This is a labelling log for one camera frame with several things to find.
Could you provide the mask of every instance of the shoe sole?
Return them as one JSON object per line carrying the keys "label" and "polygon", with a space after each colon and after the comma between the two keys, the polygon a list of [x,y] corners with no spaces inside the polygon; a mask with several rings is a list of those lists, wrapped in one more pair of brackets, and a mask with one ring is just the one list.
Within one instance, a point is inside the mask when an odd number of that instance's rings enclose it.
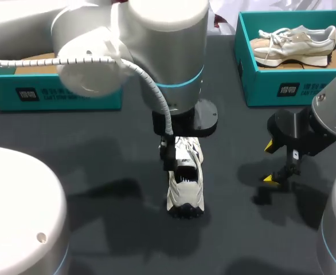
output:
{"label": "shoe sole", "polygon": [[302,55],[297,55],[297,56],[288,56],[282,59],[275,59],[275,60],[265,60],[263,58],[258,58],[255,57],[255,60],[257,63],[259,63],[261,66],[266,66],[269,68],[276,68],[280,64],[286,62],[286,61],[291,61],[295,60],[297,62],[300,62],[305,65],[310,65],[310,66],[317,66],[317,67],[327,67],[328,64],[331,62],[331,54],[328,56],[302,56]]}
{"label": "shoe sole", "polygon": [[204,212],[200,209],[200,207],[193,207],[191,204],[185,203],[181,206],[173,206],[170,210],[168,210],[168,214],[173,218],[193,219],[201,217]]}
{"label": "shoe sole", "polygon": [[194,207],[191,205],[191,203],[184,203],[180,206],[177,206],[173,203],[171,197],[170,197],[170,188],[168,189],[168,195],[167,195],[167,207],[168,205],[172,205],[169,210],[167,209],[168,214],[170,214],[174,218],[185,218],[185,219],[192,219],[192,218],[198,218],[204,214],[204,197],[202,197],[202,202],[199,206]]}

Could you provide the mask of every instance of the logo on box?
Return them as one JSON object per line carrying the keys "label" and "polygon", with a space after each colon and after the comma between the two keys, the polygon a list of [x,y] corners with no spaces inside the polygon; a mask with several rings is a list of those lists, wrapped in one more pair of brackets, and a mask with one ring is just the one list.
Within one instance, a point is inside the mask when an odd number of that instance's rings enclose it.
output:
{"label": "logo on box", "polygon": [[281,83],[278,96],[295,96],[299,88],[299,83]]}
{"label": "logo on box", "polygon": [[16,88],[21,101],[39,101],[36,89],[34,88]]}

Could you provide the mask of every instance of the shoe tongue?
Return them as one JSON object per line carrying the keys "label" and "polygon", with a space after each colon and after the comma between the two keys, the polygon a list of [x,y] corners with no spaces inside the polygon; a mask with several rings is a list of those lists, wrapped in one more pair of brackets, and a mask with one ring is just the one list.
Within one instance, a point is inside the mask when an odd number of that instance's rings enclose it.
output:
{"label": "shoe tongue", "polygon": [[177,165],[181,167],[193,167],[197,169],[195,160],[192,154],[187,150],[176,150],[175,158],[177,159]]}
{"label": "shoe tongue", "polygon": [[180,167],[193,167],[197,169],[196,163],[192,159],[177,159],[177,165]]}

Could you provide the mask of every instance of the white fabric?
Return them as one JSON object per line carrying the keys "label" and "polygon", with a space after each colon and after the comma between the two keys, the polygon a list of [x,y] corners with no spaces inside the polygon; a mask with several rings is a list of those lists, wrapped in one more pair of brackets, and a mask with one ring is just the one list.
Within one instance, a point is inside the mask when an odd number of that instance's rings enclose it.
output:
{"label": "white fabric", "polygon": [[230,34],[235,34],[241,11],[336,10],[336,0],[210,0],[210,6],[228,22]]}

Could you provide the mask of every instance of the shoelace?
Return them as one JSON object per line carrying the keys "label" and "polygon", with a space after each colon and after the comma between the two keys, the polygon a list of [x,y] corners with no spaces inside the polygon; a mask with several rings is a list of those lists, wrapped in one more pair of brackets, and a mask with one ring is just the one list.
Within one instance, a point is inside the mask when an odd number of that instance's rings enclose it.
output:
{"label": "shoelace", "polygon": [[269,56],[270,49],[273,47],[274,44],[281,44],[284,40],[290,40],[291,38],[288,37],[290,29],[283,27],[279,30],[274,31],[273,33],[266,33],[263,30],[259,30],[259,36],[261,38],[270,39],[269,50],[266,54],[265,62],[267,57]]}

